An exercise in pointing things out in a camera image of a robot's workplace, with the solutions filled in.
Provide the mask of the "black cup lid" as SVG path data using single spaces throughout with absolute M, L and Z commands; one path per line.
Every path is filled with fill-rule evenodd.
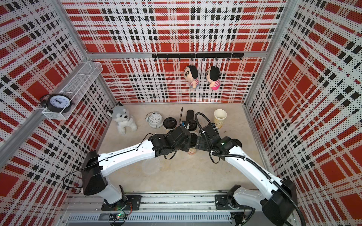
M 198 135 L 195 133 L 191 133 L 191 141 L 190 141 L 190 148 L 194 148 L 198 141 Z
M 167 130 L 172 130 L 172 129 L 176 128 L 177 120 L 173 117 L 165 118 L 163 121 L 163 126 Z
M 189 131 L 195 131 L 198 127 L 195 120 L 187 120 L 187 124 Z
M 237 146 L 242 148 L 242 143 L 238 139 L 233 138 L 232 140 L 237 144 Z

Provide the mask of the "black cup lid front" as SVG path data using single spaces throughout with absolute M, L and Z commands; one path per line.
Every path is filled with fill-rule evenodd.
M 242 148 L 242 143 L 238 139 L 233 138 L 232 140 L 237 144 L 237 146 Z

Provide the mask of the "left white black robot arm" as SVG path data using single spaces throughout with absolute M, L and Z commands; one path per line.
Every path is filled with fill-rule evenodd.
M 106 209 L 125 207 L 129 201 L 121 185 L 109 180 L 110 174 L 128 165 L 166 156 L 179 150 L 189 151 L 191 133 L 179 126 L 168 134 L 147 134 L 134 146 L 110 153 L 88 153 L 81 169 L 82 188 L 85 196 L 100 196 Z

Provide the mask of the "translucent paper disc front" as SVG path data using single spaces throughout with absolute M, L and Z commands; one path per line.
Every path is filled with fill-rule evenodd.
M 142 170 L 147 175 L 156 174 L 160 171 L 161 163 L 159 159 L 148 159 L 142 163 Z

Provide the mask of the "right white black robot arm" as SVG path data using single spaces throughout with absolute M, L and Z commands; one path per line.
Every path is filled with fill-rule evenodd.
M 296 185 L 289 179 L 282 180 L 268 172 L 252 160 L 236 139 L 221 138 L 213 123 L 200 128 L 199 133 L 205 142 L 210 157 L 219 157 L 238 169 L 256 187 L 251 191 L 235 185 L 227 192 L 222 207 L 238 210 L 248 206 L 260 210 L 276 226 L 283 226 L 290 215 L 296 211 L 301 225 L 306 225 L 305 218 L 298 207 Z

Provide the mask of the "paper cup red flowers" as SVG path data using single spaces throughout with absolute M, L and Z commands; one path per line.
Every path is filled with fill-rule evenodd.
M 196 148 L 190 148 L 189 151 L 188 151 L 188 154 L 189 155 L 194 155 L 196 153 L 197 149 Z

